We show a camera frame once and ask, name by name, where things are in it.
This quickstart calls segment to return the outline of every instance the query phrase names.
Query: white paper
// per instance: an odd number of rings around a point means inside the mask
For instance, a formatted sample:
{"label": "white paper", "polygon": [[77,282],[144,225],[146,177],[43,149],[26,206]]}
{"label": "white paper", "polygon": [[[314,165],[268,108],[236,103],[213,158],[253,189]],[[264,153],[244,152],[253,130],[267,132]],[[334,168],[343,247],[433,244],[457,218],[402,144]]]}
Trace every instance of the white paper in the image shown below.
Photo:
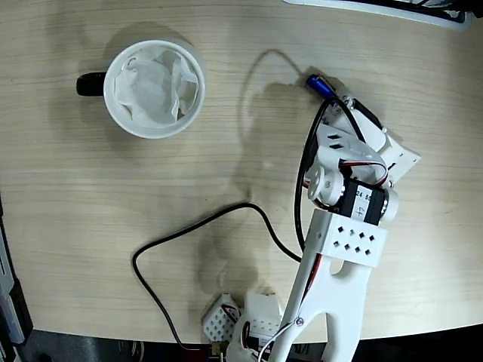
{"label": "white paper", "polygon": [[171,49],[150,47],[134,53],[115,79],[115,97],[133,121],[160,128],[185,115],[198,93],[198,77],[185,57]]}

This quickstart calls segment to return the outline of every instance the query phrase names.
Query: red and white wire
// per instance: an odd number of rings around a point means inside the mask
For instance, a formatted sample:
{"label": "red and white wire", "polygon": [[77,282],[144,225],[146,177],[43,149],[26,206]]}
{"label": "red and white wire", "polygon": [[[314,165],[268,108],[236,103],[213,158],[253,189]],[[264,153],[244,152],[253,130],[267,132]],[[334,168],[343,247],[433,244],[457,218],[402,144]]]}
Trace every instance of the red and white wire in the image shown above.
{"label": "red and white wire", "polygon": [[357,166],[381,166],[384,169],[384,175],[376,181],[375,186],[381,186],[388,177],[388,169],[385,164],[377,161],[347,161],[342,163],[342,167],[357,167]]}

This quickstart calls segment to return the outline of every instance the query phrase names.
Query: robotic arm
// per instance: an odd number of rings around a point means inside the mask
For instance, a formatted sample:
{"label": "robotic arm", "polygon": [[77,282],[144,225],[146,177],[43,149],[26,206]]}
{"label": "robotic arm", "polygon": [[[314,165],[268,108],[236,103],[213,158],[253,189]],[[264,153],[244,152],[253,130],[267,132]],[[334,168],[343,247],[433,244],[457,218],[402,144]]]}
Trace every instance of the robotic arm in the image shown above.
{"label": "robotic arm", "polygon": [[[275,296],[247,293],[245,312],[239,312],[229,336],[228,362],[265,361],[269,348],[269,362],[285,362],[295,339],[321,313],[326,314],[328,328],[323,361],[352,360],[361,338],[369,277],[386,243],[387,230],[379,222],[395,217],[394,185],[420,160],[397,143],[347,88],[335,90],[320,75],[312,75],[307,84],[326,102],[338,98],[347,109],[342,110],[339,100],[325,103],[322,123],[311,129],[315,139],[306,146],[303,160],[308,156],[309,162],[301,172],[316,209],[283,318]],[[334,259],[343,260],[343,267],[332,275]],[[233,305],[228,301],[226,307]],[[217,322],[216,315],[212,318],[205,321],[206,331]]]}

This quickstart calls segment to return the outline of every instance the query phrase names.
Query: electrical wire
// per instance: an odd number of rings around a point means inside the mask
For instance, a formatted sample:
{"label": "electrical wire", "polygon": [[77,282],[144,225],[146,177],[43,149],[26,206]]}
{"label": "electrical wire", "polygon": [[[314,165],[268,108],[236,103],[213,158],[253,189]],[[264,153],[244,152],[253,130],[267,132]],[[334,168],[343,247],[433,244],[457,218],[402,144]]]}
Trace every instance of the electrical wire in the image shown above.
{"label": "electrical wire", "polygon": [[315,256],[315,261],[314,261],[314,266],[312,267],[312,271],[310,272],[309,279],[307,280],[307,284],[305,286],[305,290],[303,291],[303,297],[302,297],[302,302],[305,299],[307,293],[310,290],[310,287],[312,286],[312,283],[315,280],[315,276],[317,275],[318,267],[320,266],[320,262],[322,261],[322,254],[317,253]]}
{"label": "electrical wire", "polygon": [[305,249],[305,238],[303,236],[302,231],[302,220],[300,216],[300,205],[302,202],[302,187],[303,182],[305,180],[305,172],[307,167],[309,166],[309,151],[317,137],[317,130],[318,126],[321,124],[322,117],[324,116],[325,112],[327,111],[328,107],[336,103],[345,113],[346,117],[349,119],[350,124],[354,128],[355,134],[359,140],[365,143],[365,138],[362,135],[361,129],[357,125],[357,121],[355,120],[354,116],[347,108],[346,104],[337,97],[330,97],[327,98],[320,106],[315,115],[314,121],[309,131],[309,135],[307,136],[307,140],[305,142],[305,146],[303,147],[302,158],[300,159],[299,170],[297,174],[297,181],[295,184],[295,198],[294,198],[294,224],[295,224],[295,233],[297,234],[297,240],[300,245],[300,249],[303,251]]}
{"label": "electrical wire", "polygon": [[375,182],[375,186],[381,186],[387,180],[389,170],[387,166],[376,161],[347,161],[341,164],[341,167],[357,167],[357,166],[380,166],[384,169],[384,175]]}
{"label": "electrical wire", "polygon": [[246,321],[245,324],[243,324],[243,327],[240,333],[240,344],[243,348],[248,348],[247,338],[249,335],[250,335],[250,322]]}
{"label": "electrical wire", "polygon": [[261,216],[262,216],[262,219],[263,221],[265,222],[265,225],[266,225],[266,228],[268,229],[268,232],[270,233],[270,236],[272,237],[273,241],[275,242],[275,245],[277,245],[277,247],[283,252],[285,253],[285,255],[287,255],[288,257],[292,258],[293,260],[295,260],[296,262],[300,262],[301,258],[292,253],[285,245],[283,245],[283,243],[278,239],[276,233],[275,233],[275,230],[273,229],[272,227],[272,224],[270,223],[270,220],[268,218],[268,216],[265,214],[265,212],[260,208],[258,207],[257,205],[255,204],[251,204],[251,203],[248,203],[248,202],[243,202],[243,203],[240,203],[240,204],[234,204],[232,206],[229,206],[229,207],[226,207],[216,213],[214,213],[213,215],[207,217],[206,219],[203,219],[201,221],[198,221],[197,223],[189,226],[188,228],[186,229],[183,229],[183,230],[180,230],[178,232],[175,232],[174,234],[171,234],[171,235],[168,235],[166,237],[163,237],[159,240],[156,240],[156,241],[152,241],[144,246],[142,246],[140,249],[138,249],[132,256],[132,259],[131,259],[131,264],[132,264],[132,267],[133,267],[133,270],[134,270],[134,274],[137,276],[137,279],[139,279],[139,282],[143,285],[144,289],[146,289],[146,291],[148,292],[148,294],[151,296],[151,298],[155,301],[156,305],[159,307],[159,309],[161,310],[161,312],[163,313],[163,315],[165,316],[166,318],[166,321],[168,322],[168,326],[170,327],[171,329],[171,332],[173,333],[173,337],[174,339],[176,340],[177,344],[180,345],[180,347],[182,349],[185,349],[187,351],[198,351],[200,350],[201,348],[188,348],[184,345],[183,342],[181,342],[181,339],[180,337],[178,336],[178,333],[176,331],[176,327],[174,326],[174,323],[173,323],[173,320],[171,319],[171,316],[169,315],[168,311],[166,310],[166,308],[163,306],[163,303],[161,302],[161,300],[159,300],[158,296],[156,295],[156,293],[154,293],[154,290],[152,290],[152,288],[150,287],[150,285],[147,283],[147,281],[144,279],[143,275],[141,274],[140,270],[139,270],[139,266],[137,264],[137,260],[138,258],[140,257],[140,255],[142,253],[144,253],[145,251],[153,248],[153,247],[156,247],[158,245],[161,245],[161,244],[164,244],[168,241],[171,241],[171,240],[174,240],[176,238],[179,238],[183,235],[186,235],[190,232],[194,232],[196,229],[199,229],[201,228],[202,226],[228,214],[228,213],[231,213],[235,210],[240,210],[240,209],[252,209],[252,210],[255,210],[257,211]]}
{"label": "electrical wire", "polygon": [[295,321],[291,321],[290,323],[285,324],[282,328],[280,328],[280,330],[276,334],[273,335],[273,337],[271,339],[269,339],[269,341],[262,347],[262,349],[260,349],[260,352],[258,352],[257,362],[263,361],[262,360],[263,353],[269,347],[270,343],[272,343],[278,337],[280,337],[282,334],[284,334],[284,332],[286,330],[288,330],[290,327],[292,327],[294,324],[295,324]]}

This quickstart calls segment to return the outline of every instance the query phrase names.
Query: white plastic part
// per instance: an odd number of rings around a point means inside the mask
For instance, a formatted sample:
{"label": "white plastic part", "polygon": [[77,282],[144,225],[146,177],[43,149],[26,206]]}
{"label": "white plastic part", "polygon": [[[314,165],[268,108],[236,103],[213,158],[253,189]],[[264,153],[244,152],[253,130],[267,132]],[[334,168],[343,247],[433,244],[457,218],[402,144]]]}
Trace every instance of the white plastic part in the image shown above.
{"label": "white plastic part", "polygon": [[317,158],[324,167],[339,170],[344,161],[372,161],[383,163],[383,159],[370,145],[366,145],[353,134],[321,124],[317,130]]}
{"label": "white plastic part", "polygon": [[[341,89],[337,90],[339,97],[352,97],[347,88],[342,87]],[[396,183],[420,161],[420,155],[401,146],[387,133],[386,129],[380,130],[357,109],[351,109],[351,113],[357,121],[366,144],[360,142],[354,136],[355,132],[352,125],[340,108],[330,108],[324,118],[329,125],[321,125],[317,131],[318,158],[324,166],[334,169],[334,165],[340,159],[345,159],[346,161],[382,160],[389,169],[389,179]],[[344,136],[348,133],[353,138],[347,139]],[[342,138],[340,140],[331,138],[335,136],[341,136]],[[337,147],[335,149],[336,152],[330,150],[330,147]],[[365,173],[363,167],[359,167],[357,173],[360,173],[356,175],[359,179],[370,182],[368,179],[370,176],[367,174],[367,171]]]}
{"label": "white plastic part", "polygon": [[264,345],[279,329],[283,309],[275,294],[247,292],[245,294],[245,314],[250,321],[250,336],[259,339]]}
{"label": "white plastic part", "polygon": [[[314,213],[312,224],[322,225],[327,219],[323,213]],[[387,230],[332,214],[329,223],[317,232],[316,237],[324,240],[322,255],[375,268],[386,243]]]}
{"label": "white plastic part", "polygon": [[312,6],[322,6],[325,8],[339,8],[346,10],[363,11],[365,13],[388,15],[391,17],[400,17],[402,19],[420,21],[422,23],[428,23],[437,26],[443,26],[450,29],[456,30],[466,30],[469,28],[472,22],[472,15],[470,13],[464,14],[464,21],[462,23],[457,23],[452,20],[442,19],[440,17],[434,17],[430,14],[420,14],[414,13],[412,11],[404,11],[399,9],[394,9],[386,6],[365,4],[362,2],[352,2],[344,0],[284,0],[289,4],[296,5],[312,5]]}
{"label": "white plastic part", "polygon": [[226,350],[227,362],[253,362],[250,349],[243,348],[241,334],[246,321],[250,322],[250,337],[258,339],[260,350],[280,328],[283,308],[275,294],[263,295],[253,292],[245,294],[245,313],[238,319],[233,337]]}
{"label": "white plastic part", "polygon": [[248,320],[247,315],[243,314],[235,325],[233,330],[233,338],[226,349],[226,362],[254,362],[252,353],[249,349],[243,348],[240,335],[243,326]]}
{"label": "white plastic part", "polygon": [[329,170],[325,173],[318,162],[314,162],[312,170],[313,172],[309,173],[311,175],[307,193],[309,199],[314,201],[316,198],[321,198],[324,204],[335,205],[339,201],[344,186],[342,174],[339,170]]}
{"label": "white plastic part", "polygon": [[[380,240],[380,246],[374,246],[372,249],[376,255],[380,256],[386,240],[386,230],[374,225],[372,228],[366,229],[367,224],[364,225],[364,229],[360,229],[361,232],[369,232]],[[361,226],[359,222],[354,223],[344,216],[315,210],[306,239],[306,249],[303,252],[281,325],[296,320],[299,323],[295,323],[276,339],[269,362],[285,362],[297,336],[317,314],[321,313],[326,313],[328,325],[328,343],[322,360],[324,362],[352,360],[361,337],[365,294],[372,270],[368,265],[376,265],[379,257],[375,260],[376,258],[373,256],[375,259],[372,261],[370,261],[371,256],[368,256],[366,260],[356,258],[357,262],[351,262],[353,255],[350,255],[349,252],[344,253],[341,255],[345,260],[342,269],[332,275],[330,266],[334,259],[324,254],[312,286],[303,299],[305,286],[317,254],[326,248],[327,243],[334,243],[338,227],[349,231],[354,229],[355,232],[355,229]]]}
{"label": "white plastic part", "polygon": [[203,332],[212,342],[229,342],[233,337],[235,323],[226,315],[222,305],[230,305],[233,308],[227,310],[237,321],[240,316],[240,308],[229,294],[222,294],[214,303],[203,319]]}
{"label": "white plastic part", "polygon": [[[369,118],[363,115],[357,109],[351,109],[350,111],[361,130],[362,136],[365,138],[365,142],[374,150],[379,151],[386,143],[386,135],[380,130]],[[347,133],[354,134],[352,125],[349,122],[344,112],[331,112],[327,118],[327,122],[330,126],[344,130]]]}
{"label": "white plastic part", "polygon": [[381,221],[393,221],[399,209],[399,195],[393,189],[386,189],[386,209],[383,211]]}
{"label": "white plastic part", "polygon": [[344,187],[344,178],[340,171],[332,170],[327,172],[321,184],[320,196],[324,204],[335,205],[339,201]]}
{"label": "white plastic part", "polygon": [[310,183],[309,183],[309,190],[307,192],[307,196],[309,199],[314,201],[320,191],[322,190],[322,186],[324,183],[321,182],[325,176],[324,168],[320,164],[314,164],[311,172]]}
{"label": "white plastic part", "polygon": [[394,183],[398,182],[421,159],[416,152],[401,146],[387,133],[386,143],[379,153],[387,165],[389,177]]}

